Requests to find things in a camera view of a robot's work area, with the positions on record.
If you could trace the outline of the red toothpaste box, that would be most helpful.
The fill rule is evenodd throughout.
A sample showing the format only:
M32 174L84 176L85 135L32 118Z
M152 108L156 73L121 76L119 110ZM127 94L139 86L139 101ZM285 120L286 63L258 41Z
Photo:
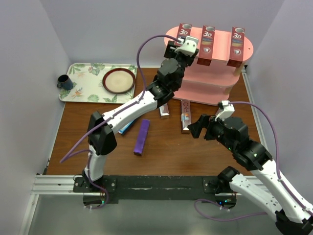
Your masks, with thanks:
M177 31L177 40L175 41L175 44L180 46L184 43L187 36L190 36L191 33L191 24L187 23L180 23Z
M210 66L213 58L215 27L203 25L197 64Z
M245 29L233 27L230 39L230 52L228 66L239 68L244 61Z

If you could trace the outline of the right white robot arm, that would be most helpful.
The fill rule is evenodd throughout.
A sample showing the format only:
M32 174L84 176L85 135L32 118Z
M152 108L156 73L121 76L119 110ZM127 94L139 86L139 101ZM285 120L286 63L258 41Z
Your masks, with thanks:
M299 193L292 198L282 185L287 179L276 171L276 161L261 143L250 138L248 126L241 118L228 117L222 120L216 116L201 115L195 123L188 125L188 129L194 138L198 138L202 129L206 129L206 140L221 143L239 165L267 188L261 189L229 166L218 175L221 191L232 190L243 195L270 216L284 235L308 235L312 232L312 204Z

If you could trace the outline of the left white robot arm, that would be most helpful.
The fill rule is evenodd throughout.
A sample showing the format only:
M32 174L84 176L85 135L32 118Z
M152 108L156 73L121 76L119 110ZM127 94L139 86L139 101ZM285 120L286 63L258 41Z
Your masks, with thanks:
M192 65L199 50L198 39L188 36L182 45L169 42L165 60L153 82L138 96L120 107L91 115L88 130L89 159L83 173L84 186L90 192L103 190L101 178L106 157L116 148L115 134L126 124L166 104L181 88L185 69Z

